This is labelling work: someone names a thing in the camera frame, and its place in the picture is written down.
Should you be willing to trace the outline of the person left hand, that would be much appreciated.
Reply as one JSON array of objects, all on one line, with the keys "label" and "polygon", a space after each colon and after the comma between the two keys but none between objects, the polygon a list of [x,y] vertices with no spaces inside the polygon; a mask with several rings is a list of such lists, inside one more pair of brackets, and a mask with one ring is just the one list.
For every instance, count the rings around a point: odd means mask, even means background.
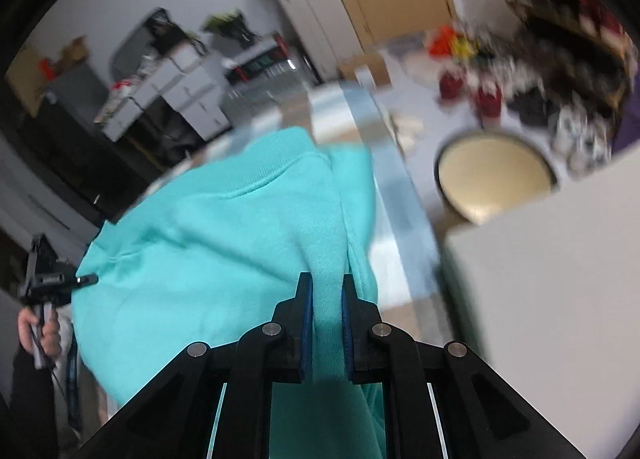
[{"label": "person left hand", "polygon": [[58,359],[62,353],[60,324],[58,312],[52,309],[47,323],[39,323],[38,316],[28,306],[21,309],[17,317],[18,338],[21,347],[29,354],[34,354],[34,335],[39,333],[40,345],[44,354]]}]

